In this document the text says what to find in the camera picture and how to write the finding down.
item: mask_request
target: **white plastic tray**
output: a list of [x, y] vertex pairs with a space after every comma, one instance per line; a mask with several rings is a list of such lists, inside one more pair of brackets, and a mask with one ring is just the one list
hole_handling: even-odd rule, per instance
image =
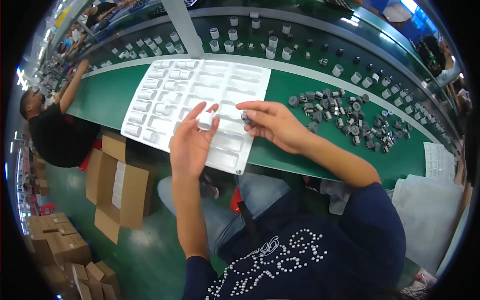
[[[191, 68], [179, 68], [185, 63]], [[158, 88], [145, 88], [145, 83], [152, 80], [151, 72], [161, 73], [162, 70], [165, 70], [163, 78], [156, 79]], [[191, 74], [188, 79], [172, 79], [171, 76], [178, 71], [190, 71]], [[188, 112], [202, 101], [207, 102], [206, 109], [218, 103], [216, 116], [220, 118], [220, 124], [205, 165], [232, 174], [243, 174], [253, 138], [243, 130], [242, 111], [235, 105], [245, 101], [263, 101], [270, 73], [267, 68], [226, 61], [156, 60], [135, 91], [123, 120], [121, 135], [170, 152], [170, 139]], [[165, 89], [168, 82], [175, 82], [177, 91]], [[150, 99], [140, 97], [143, 92], [152, 91], [156, 94]], [[145, 111], [134, 108], [139, 103], [137, 101], [147, 104]], [[168, 105], [169, 113], [156, 112], [158, 105]], [[140, 117], [139, 120], [133, 121], [133, 115]], [[126, 129], [129, 126], [139, 126], [139, 135], [128, 133]]]

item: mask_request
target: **jeans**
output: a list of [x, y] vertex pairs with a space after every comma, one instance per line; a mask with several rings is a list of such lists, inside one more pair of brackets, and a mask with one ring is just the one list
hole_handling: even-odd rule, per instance
[[[273, 203], [285, 195], [290, 187], [281, 179], [264, 175], [244, 173], [235, 176], [242, 200], [256, 220]], [[176, 216], [172, 197], [172, 177], [162, 179], [157, 186], [158, 196], [165, 206]], [[202, 214], [205, 218], [208, 247], [214, 253], [231, 237], [245, 227], [239, 213], [222, 208], [206, 196], [205, 188], [200, 188]]]

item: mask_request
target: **man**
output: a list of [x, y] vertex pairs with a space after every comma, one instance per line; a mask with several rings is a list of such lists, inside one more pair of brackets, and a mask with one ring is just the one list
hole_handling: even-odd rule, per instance
[[[240, 103], [237, 109], [248, 110], [253, 121], [244, 127], [250, 136], [311, 159], [353, 188], [336, 224], [306, 214], [283, 180], [245, 173], [236, 176], [252, 215], [244, 219], [217, 206], [199, 183], [220, 122], [215, 117], [210, 131], [198, 130], [195, 119], [205, 105], [177, 128], [172, 177], [158, 184], [160, 199], [177, 217], [187, 259], [184, 299], [378, 299], [396, 287], [405, 233], [371, 164], [309, 132], [280, 103]], [[228, 264], [220, 277], [209, 250]]]
[[43, 95], [34, 93], [31, 89], [20, 99], [20, 114], [28, 121], [36, 151], [44, 160], [57, 167], [80, 165], [100, 131], [98, 124], [80, 119], [74, 119], [69, 124], [64, 118], [87, 68], [88, 61], [83, 60], [63, 96], [47, 110], [42, 111]]

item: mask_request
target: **right hand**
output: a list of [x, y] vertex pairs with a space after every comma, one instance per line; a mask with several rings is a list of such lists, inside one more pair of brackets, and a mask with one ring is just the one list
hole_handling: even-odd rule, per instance
[[282, 150], [301, 153], [311, 134], [283, 104], [270, 101], [250, 101], [237, 104], [237, 109], [247, 110], [253, 125], [245, 125], [250, 136], [261, 136]]

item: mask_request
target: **fluorescent light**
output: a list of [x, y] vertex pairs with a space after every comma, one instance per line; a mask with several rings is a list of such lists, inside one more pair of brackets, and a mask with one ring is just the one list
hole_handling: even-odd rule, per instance
[[417, 10], [418, 5], [414, 0], [400, 0], [400, 2], [402, 2], [403, 5], [405, 5], [411, 12], [415, 12], [415, 10]]

